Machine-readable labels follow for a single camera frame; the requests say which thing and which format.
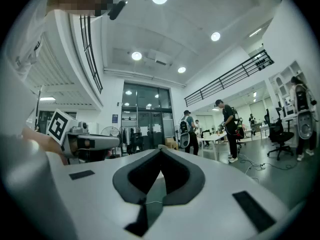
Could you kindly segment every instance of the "black rubber pad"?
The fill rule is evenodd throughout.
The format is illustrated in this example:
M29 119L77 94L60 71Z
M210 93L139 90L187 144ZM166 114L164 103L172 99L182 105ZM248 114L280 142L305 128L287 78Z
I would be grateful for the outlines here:
M256 229L260 232L271 227L276 221L246 191L232 194Z
M85 170L85 171L69 174L69 176L74 181L74 180L78 180L78 179L88 177L88 176L94 175L94 174L95 173L92 170Z

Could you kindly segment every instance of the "cap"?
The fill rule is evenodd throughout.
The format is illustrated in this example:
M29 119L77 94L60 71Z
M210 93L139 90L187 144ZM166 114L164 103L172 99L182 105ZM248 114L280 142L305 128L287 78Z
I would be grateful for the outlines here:
M215 105L218 106L220 103L224 103L221 99L217 99L215 101Z

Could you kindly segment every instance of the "poster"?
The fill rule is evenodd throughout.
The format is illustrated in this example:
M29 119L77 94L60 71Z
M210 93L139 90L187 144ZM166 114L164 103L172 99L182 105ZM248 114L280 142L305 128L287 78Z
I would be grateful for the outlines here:
M112 115L112 123L113 124L117 124L118 123L118 115L117 114L113 114Z

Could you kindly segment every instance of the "black pants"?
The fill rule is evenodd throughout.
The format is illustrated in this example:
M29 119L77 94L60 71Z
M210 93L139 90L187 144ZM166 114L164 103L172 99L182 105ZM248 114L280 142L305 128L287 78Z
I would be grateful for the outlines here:
M227 133L227 138L229 141L230 146L230 154L232 155L232 158L237 158L238 151L237 151L237 140L235 135L231 135Z
M210 133L210 130L205 130L201 133L201 138L203 139L204 138L204 133ZM205 140L205 143L209 146L209 141L208 140Z
M304 150L305 141L308 141L308 140L299 137L299 144L298 144L298 147L296 148L296 154L297 155L302 155L302 152ZM314 131L312 133L311 138L309 139L309 149L310 150L314 150L315 149L316 142L317 142L317 133Z
M185 148L186 153L190 153L190 147L193 146L193 154L198 155L199 145L197 140L197 135L194 132L190 132L190 142L189 145Z

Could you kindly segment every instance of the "ceiling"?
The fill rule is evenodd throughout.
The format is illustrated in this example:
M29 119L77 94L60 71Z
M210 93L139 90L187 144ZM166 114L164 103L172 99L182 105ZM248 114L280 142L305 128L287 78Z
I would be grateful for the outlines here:
M182 84L230 47L244 42L249 48L257 43L263 31L250 39L248 36L260 27L266 29L280 3L280 0L168 0L157 5L152 0L127 1L128 5L114 21L112 40L102 40L107 51L112 52L108 68ZM219 41L211 40L213 32L221 34ZM137 62L131 57L136 51L143 56ZM186 67L186 72L179 74L180 67Z
M41 106L60 108L60 106L80 106L80 108L94 109L91 101L86 100L81 90L82 86L76 85L54 56L49 42L44 35L42 48L37 63L32 66L26 79L26 84L35 93L41 90L41 98L55 98L55 101L40 101Z
M275 85L275 83L272 82L271 84L273 86L274 92L278 93L278 88ZM225 104L228 104L231 107L234 107L237 109L237 108L241 108L245 105L253 104L254 99L255 99L255 102L259 102L259 101L262 101L263 99L266 99L268 97L270 97L270 94L267 90L267 86L266 86L265 82L263 81L263 82L255 84L255 85L253 85L243 91L240 91L232 96L224 98L223 102ZM208 111L211 111L213 108L215 108L214 103L212 103L211 105L205 106L201 109L198 109L198 111L208 112Z

